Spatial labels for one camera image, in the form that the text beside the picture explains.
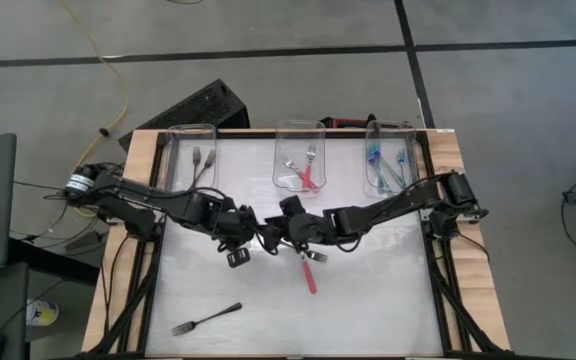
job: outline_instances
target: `concrete floor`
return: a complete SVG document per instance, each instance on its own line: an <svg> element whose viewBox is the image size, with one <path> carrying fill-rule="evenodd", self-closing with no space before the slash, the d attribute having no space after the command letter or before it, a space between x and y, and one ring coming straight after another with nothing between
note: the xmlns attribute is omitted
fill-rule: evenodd
<svg viewBox="0 0 576 360"><path fill-rule="evenodd" d="M417 44L576 39L576 1L406 1ZM72 1L107 55L401 45L392 1ZM0 0L0 59L92 56L56 1ZM576 48L419 53L437 127L457 129L469 179L491 210L482 224L511 345L521 354L576 358L576 248L559 220L576 181ZM130 88L122 135L222 78L254 127L324 116L422 126L405 53L139 62L117 66ZM121 111L102 65L0 68L0 133L18 135L16 178L60 186L97 132ZM91 160L121 162L113 142ZM36 189L15 188L12 227L36 232L57 215ZM570 212L576 235L576 211ZM69 213L54 235L86 220ZM100 252L84 260L99 261ZM35 275L30 295L54 280ZM57 334L33 358L76 353L92 290L64 284Z"/></svg>

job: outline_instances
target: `wooden table frame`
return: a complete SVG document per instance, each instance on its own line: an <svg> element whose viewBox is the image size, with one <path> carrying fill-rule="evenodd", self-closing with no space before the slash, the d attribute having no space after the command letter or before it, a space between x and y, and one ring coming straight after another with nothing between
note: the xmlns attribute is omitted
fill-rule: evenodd
<svg viewBox="0 0 576 360"><path fill-rule="evenodd" d="M420 148L417 151L417 163L421 177L431 173L442 173L452 170L464 171L454 130L402 131L416 131L420 144ZM151 186L164 186L168 175L166 174L167 167L159 166L159 164L162 161L167 161L169 154L163 151L166 143L165 136L160 136L163 133L165 133L165 130L141 130L134 133L124 170L126 179L150 184ZM363 138L364 135L365 132L363 130L357 129L329 129L326 132L327 138ZM274 129L220 130L218 137L273 138ZM460 229L462 233L483 245L478 225L463 223L460 224ZM115 226L110 231L103 259L103 271L105 271L106 279L110 278L113 259L125 235L123 226ZM129 241L124 245L121 253L118 254L113 278L113 296L109 306L111 324L115 322L119 313L123 310L128 294L134 291L138 283L137 280L143 279L146 274L146 270L153 259L153 252L158 255L156 250L152 243L137 245L137 242ZM456 293L481 329L488 334L494 343L507 349L509 346L508 339L485 254L470 244L457 239L443 245L434 242L432 248L427 249L428 251L444 259L440 264L442 274L450 280L451 285L458 284L459 291ZM105 305L102 286L100 276L82 345L83 351L94 347L101 340L104 333ZM464 333L461 322L456 318L450 305L446 304L445 298L441 300L441 295L437 297L435 294L435 296L440 328L444 322L440 319L442 317L441 312L443 312L445 320L445 331L440 329L444 352L446 349L469 351L471 349L470 338ZM115 343L113 352L119 349L118 352L136 351L143 353L145 351L149 317L150 307L144 306L144 301L142 300L132 315L130 326L124 330L123 336Z"/></svg>

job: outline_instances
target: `wooden board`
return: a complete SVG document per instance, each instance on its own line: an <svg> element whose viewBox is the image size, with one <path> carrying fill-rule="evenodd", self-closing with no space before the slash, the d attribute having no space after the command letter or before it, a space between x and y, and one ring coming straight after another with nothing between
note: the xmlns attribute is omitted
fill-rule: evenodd
<svg viewBox="0 0 576 360"><path fill-rule="evenodd" d="M335 132L356 132L357 130L327 130ZM464 165L459 150L457 135L454 130L425 130L428 135L428 142L435 173L447 172L453 169L463 172ZM223 133L267 133L274 132L272 129L238 129L220 130ZM124 177L133 181L148 183L153 165L155 143L158 130L135 131L128 152ZM481 232L476 225L463 225L463 233L483 244ZM108 244L104 253L103 267L106 274L107 285L110 279L110 268L120 243L125 238L123 227L114 227L110 230ZM136 242L128 240L129 243L123 247L120 256L115 264L115 275L113 280L113 294L110 302L111 324L117 318L125 306L128 283L135 257ZM461 289L464 306L471 313L479 326L488 334L493 342L502 348L509 348L508 338L504 327L503 318L499 309L497 294L494 282L490 273L490 267L485 255L478 249L471 247L463 241L455 240L451 244L455 268L458 275L458 282ZM150 255L145 256L146 261L150 260ZM134 351L137 348L137 338L143 307L140 306L133 315L132 327L128 341L128 350ZM456 322L454 313L447 306L446 311L450 323L450 336L455 349L459 348L459 336L456 332ZM82 344L82 351L93 348L101 340L104 331L104 295L101 276L97 281L97 288L93 298L93 304L88 319L88 327Z"/></svg>

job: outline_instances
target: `clear plastic container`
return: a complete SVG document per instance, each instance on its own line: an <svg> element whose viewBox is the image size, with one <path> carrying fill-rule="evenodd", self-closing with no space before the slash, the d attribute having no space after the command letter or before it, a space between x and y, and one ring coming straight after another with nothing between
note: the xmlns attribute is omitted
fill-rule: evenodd
<svg viewBox="0 0 576 360"><path fill-rule="evenodd" d="M168 129L178 141L175 189L217 186L217 130L210 124Z"/></svg>
<svg viewBox="0 0 576 360"><path fill-rule="evenodd" d="M285 195L317 196L326 185L326 127L315 121L277 123L272 181Z"/></svg>
<svg viewBox="0 0 576 360"><path fill-rule="evenodd" d="M415 135L415 129L402 129L400 123L372 121L368 124L364 153L367 196L397 195L417 180Z"/></svg>

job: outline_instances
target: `yellow cable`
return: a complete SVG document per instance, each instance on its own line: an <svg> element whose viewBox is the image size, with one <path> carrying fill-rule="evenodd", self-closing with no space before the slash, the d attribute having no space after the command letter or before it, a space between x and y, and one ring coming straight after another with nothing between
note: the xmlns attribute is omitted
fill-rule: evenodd
<svg viewBox="0 0 576 360"><path fill-rule="evenodd" d="M86 29L83 28L83 26L81 25L81 22L79 21L79 18L77 18L77 15L75 15L75 13L73 13L72 10L70 9L70 7L68 6L68 2L66 0L60 0L60 4L64 8L64 10L66 10L66 12L68 12L68 14L72 18L72 20L75 22L75 25L77 25L77 29L79 29L79 31L82 34L86 35L86 38L88 38L88 42L90 43L93 50L95 51L95 54L97 55L97 58L99 59L99 61L101 61L104 65L106 65L108 67L108 69L110 69L110 71L112 71L117 76L117 79L119 80L119 83L121 84L121 87L124 91L124 109L121 111L121 114L119 114L119 116L117 116L117 118L113 122L110 123L110 125L106 126L106 129L110 130L113 127L115 127L117 124L119 124L119 122L121 122L126 117L126 113L128 112L128 86L126 86L126 81L121 76L121 74L119 74L119 72L117 72L117 70L115 70L115 68L112 65L110 65L106 60L104 60L103 56L99 52L99 49L97 48L97 44L95 44L95 41L92 39L92 36L90 36L88 31L86 31ZM97 135L95 140L90 144L90 146L88 146L86 151L84 151L84 153L81 155L81 157L79 158L79 161L77 161L77 164L75 164L75 169L79 165L81 165L81 163L83 163L84 160L86 160L86 158L90 155L90 153L93 151L95 146L97 146L97 143L99 142L99 140L101 140L101 138L102 138L101 134ZM94 213L93 214L86 214L77 208L75 208L75 211L77 213L79 213L79 215L84 216L84 217L94 217L96 215Z"/></svg>

